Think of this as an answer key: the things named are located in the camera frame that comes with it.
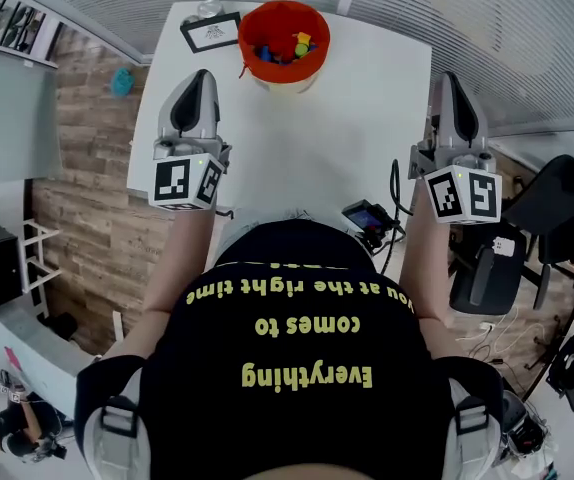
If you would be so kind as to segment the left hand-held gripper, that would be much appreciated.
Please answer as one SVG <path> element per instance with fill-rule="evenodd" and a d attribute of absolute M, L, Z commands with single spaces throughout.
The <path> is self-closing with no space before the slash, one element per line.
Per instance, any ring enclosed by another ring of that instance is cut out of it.
<path fill-rule="evenodd" d="M 191 131 L 200 121 L 200 106 L 201 128 Z M 159 112 L 158 131 L 163 136 L 154 142 L 151 206 L 170 212 L 214 207 L 231 152 L 218 135 L 218 122 L 216 80 L 200 69 L 175 87 Z"/>

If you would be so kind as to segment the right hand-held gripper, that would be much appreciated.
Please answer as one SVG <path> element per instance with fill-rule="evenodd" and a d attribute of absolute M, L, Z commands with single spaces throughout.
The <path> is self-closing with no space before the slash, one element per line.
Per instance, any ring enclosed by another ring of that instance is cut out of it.
<path fill-rule="evenodd" d="M 410 150 L 408 178 L 424 182 L 436 220 L 490 224 L 501 219 L 502 180 L 473 103 L 457 75 L 435 86 L 431 129 Z"/>

